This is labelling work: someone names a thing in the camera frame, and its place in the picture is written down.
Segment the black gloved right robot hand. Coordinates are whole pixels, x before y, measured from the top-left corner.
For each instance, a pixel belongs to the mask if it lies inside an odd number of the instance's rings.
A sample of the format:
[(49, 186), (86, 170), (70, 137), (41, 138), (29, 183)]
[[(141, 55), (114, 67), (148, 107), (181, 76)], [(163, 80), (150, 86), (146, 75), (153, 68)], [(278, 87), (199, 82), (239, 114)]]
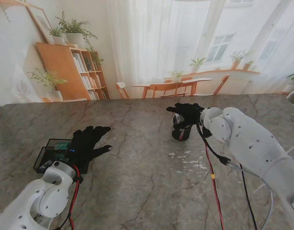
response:
[(204, 110), (198, 103), (176, 103), (174, 107), (167, 107), (167, 111), (179, 114), (183, 117), (183, 121), (173, 125), (174, 129), (184, 129), (196, 125), (200, 120), (200, 115)]

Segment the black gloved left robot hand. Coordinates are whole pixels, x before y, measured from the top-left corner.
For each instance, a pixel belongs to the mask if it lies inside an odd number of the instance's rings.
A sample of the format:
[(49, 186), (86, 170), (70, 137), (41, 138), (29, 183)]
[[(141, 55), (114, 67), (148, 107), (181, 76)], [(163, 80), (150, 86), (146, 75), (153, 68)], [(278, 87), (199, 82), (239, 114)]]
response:
[(89, 163), (93, 159), (112, 150), (110, 145), (95, 149), (97, 142), (110, 130), (111, 127), (108, 126), (88, 126), (84, 131), (75, 131), (65, 155), (69, 159), (69, 165), (75, 165), (80, 174), (87, 174)]

